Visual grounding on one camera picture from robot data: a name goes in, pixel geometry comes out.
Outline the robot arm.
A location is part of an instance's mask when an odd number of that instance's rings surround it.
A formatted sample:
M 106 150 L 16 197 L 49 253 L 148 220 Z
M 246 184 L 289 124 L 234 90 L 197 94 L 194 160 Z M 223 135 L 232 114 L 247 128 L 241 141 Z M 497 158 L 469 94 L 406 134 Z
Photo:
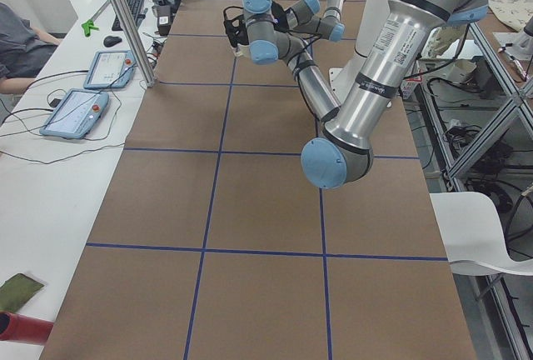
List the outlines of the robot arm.
M 272 4 L 279 32 L 319 36 L 332 42 L 343 38 L 341 11 L 345 0 L 300 0 L 287 9 Z
M 336 42 L 344 27 L 345 0 L 300 0 L 281 15 L 280 31 L 272 0 L 242 0 L 248 55 L 256 64 L 283 61 L 298 83 L 321 135 L 301 152 L 306 178 L 319 188 L 338 188 L 363 178 L 371 169 L 371 133 L 395 97 L 431 32 L 444 25 L 482 19 L 488 0 L 367 0 L 366 10 L 381 21 L 361 68 L 347 92 L 336 95 L 326 84 L 303 41 L 314 34 Z

